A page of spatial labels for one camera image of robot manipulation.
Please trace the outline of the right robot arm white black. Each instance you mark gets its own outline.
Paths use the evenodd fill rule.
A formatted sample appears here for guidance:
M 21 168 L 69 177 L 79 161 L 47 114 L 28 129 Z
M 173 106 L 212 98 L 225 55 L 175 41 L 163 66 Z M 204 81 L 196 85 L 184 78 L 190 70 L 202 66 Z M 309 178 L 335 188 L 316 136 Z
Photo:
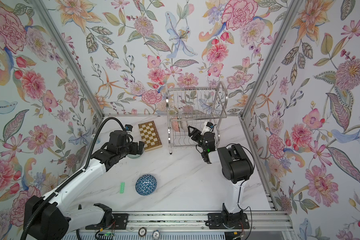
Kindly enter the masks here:
M 222 211 L 208 214 L 206 225 L 211 230 L 249 229 L 248 217 L 244 213 L 249 207 L 241 206 L 245 184 L 255 171 L 253 155 L 240 144 L 228 144 L 218 148 L 215 143 L 215 125 L 206 122 L 203 130 L 188 126 L 188 135 L 196 143 L 196 149 L 207 164 L 220 164 L 224 178 L 230 183 L 228 196 L 222 204 Z

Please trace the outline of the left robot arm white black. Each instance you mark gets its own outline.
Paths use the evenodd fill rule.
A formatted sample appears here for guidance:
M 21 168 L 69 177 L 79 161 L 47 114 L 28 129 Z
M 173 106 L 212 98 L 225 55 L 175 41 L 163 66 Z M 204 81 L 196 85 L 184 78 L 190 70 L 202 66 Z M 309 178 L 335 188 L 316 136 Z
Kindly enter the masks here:
M 96 203 L 87 209 L 68 211 L 71 203 L 97 178 L 128 155 L 141 155 L 144 142 L 134 142 L 127 132 L 116 130 L 110 140 L 89 155 L 89 161 L 58 187 L 42 197 L 33 196 L 25 206 L 21 239 L 61 240 L 67 233 L 87 226 L 107 228 L 114 223 L 112 209 Z

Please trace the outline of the pink striped bowl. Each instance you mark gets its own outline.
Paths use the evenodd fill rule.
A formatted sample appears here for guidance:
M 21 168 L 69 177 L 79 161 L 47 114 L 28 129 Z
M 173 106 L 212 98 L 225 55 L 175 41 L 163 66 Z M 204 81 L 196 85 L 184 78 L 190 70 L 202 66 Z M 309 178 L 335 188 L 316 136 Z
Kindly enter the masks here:
M 188 132 L 188 122 L 186 120 L 179 121 L 180 130 Z

